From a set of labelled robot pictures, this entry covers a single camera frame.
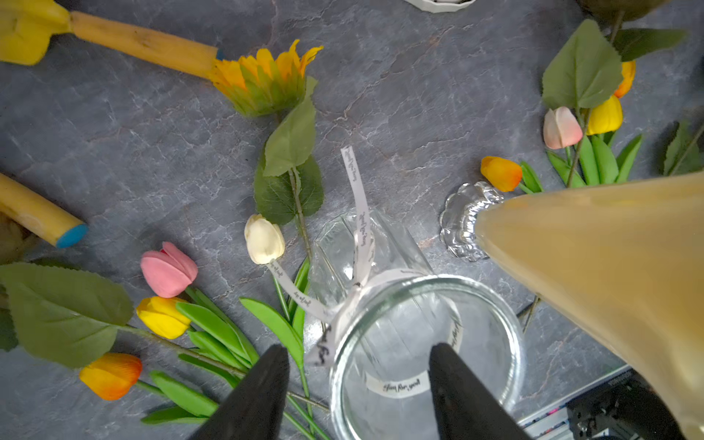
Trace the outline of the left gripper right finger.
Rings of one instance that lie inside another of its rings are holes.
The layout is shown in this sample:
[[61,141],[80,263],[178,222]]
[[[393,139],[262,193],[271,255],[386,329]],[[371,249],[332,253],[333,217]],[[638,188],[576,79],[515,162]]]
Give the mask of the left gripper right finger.
[[441,439],[529,440],[449,344],[433,346],[428,374]]

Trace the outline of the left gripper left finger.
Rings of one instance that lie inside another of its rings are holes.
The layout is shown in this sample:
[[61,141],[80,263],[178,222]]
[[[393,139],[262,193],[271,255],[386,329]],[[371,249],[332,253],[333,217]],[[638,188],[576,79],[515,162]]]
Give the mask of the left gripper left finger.
[[192,439],[276,439],[286,405],[290,363],[286,348],[271,346]]

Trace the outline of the clear glass vase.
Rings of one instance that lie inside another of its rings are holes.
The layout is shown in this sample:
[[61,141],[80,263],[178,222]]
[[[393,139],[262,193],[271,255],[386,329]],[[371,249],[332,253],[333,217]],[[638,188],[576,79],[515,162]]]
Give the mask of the clear glass vase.
[[430,353],[445,343],[511,410],[524,382],[518,319],[486,285],[437,275],[401,224],[369,206],[354,150],[341,152],[355,207],[313,244],[309,288],[332,314],[308,360],[330,371],[341,439],[435,439]]

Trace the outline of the cream gerbera flower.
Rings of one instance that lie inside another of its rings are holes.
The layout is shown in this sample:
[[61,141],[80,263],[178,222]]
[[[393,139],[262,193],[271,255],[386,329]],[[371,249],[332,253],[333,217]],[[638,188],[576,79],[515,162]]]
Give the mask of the cream gerbera flower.
[[70,369],[106,360],[134,315],[118,284],[79,269],[25,262],[34,235],[1,216],[1,348],[30,354]]

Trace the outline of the yellow fluted vase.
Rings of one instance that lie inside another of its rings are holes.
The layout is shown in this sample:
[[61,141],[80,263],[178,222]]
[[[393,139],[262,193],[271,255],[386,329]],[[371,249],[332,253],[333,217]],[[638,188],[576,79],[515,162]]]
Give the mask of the yellow fluted vase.
[[448,250],[489,259],[637,370],[687,439],[703,436],[703,175],[513,198],[453,192]]

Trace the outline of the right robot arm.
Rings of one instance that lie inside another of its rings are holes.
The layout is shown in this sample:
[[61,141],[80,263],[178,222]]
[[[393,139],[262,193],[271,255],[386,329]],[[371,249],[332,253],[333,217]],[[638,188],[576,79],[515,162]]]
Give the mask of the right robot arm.
[[566,405],[576,439],[682,439],[667,405],[635,370],[609,379]]

